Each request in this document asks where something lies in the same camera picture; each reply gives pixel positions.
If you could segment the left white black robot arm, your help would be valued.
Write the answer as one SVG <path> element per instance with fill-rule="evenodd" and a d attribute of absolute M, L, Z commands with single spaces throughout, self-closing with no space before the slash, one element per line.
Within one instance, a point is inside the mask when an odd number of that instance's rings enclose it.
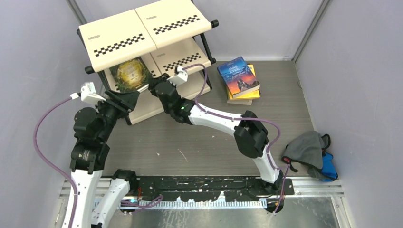
<path fill-rule="evenodd" d="M 139 92 L 118 93 L 108 90 L 95 107 L 79 110 L 73 130 L 77 139 L 71 152 L 71 184 L 64 228 L 106 228 L 125 195 L 138 192 L 135 171 L 118 169 L 98 205 L 96 189 L 102 176 L 110 147 L 107 140 L 118 119 L 136 107 Z"/>

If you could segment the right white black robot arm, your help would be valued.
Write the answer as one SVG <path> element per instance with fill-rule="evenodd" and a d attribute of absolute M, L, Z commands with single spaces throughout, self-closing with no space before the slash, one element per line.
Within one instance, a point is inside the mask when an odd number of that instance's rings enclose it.
<path fill-rule="evenodd" d="M 268 130 L 263 125 L 266 120 L 258 118 L 252 111 L 226 113 L 183 98 L 167 74 L 150 78 L 148 90 L 176 122 L 210 127 L 233 136 L 239 152 L 251 158 L 257 166 L 265 192 L 276 195 L 281 191 L 284 175 L 270 153 L 273 142 L 268 139 Z"/>

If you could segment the blue Jane Eyre book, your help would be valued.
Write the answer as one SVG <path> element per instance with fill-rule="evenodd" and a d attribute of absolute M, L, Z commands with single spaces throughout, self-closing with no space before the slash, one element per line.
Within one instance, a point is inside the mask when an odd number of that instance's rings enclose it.
<path fill-rule="evenodd" d="M 260 89 L 260 82 L 243 57 L 218 65 L 217 70 L 233 98 L 238 98 Z"/>

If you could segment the cream three-tier shelf rack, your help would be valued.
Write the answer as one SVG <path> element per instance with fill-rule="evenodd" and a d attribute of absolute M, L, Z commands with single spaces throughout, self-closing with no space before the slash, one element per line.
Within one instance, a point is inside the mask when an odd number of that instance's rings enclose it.
<path fill-rule="evenodd" d="M 178 86 L 180 96 L 193 99 L 211 90 L 203 76 L 215 63 L 205 33 L 216 27 L 191 0 L 160 0 L 103 19 L 77 29 L 90 59 L 88 74 L 97 73 L 106 89 L 119 92 L 109 68 L 140 57 L 152 77 L 174 76 L 182 66 L 188 73 L 186 83 Z M 148 86 L 139 91 L 137 106 L 126 118 L 134 125 L 163 111 Z"/>

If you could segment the green gold cover book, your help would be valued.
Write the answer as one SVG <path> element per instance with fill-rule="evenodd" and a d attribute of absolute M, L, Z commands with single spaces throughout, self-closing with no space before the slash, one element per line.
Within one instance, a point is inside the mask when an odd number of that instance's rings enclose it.
<path fill-rule="evenodd" d="M 140 91 L 148 86 L 151 72 L 140 57 L 109 68 L 117 90 L 121 93 Z"/>

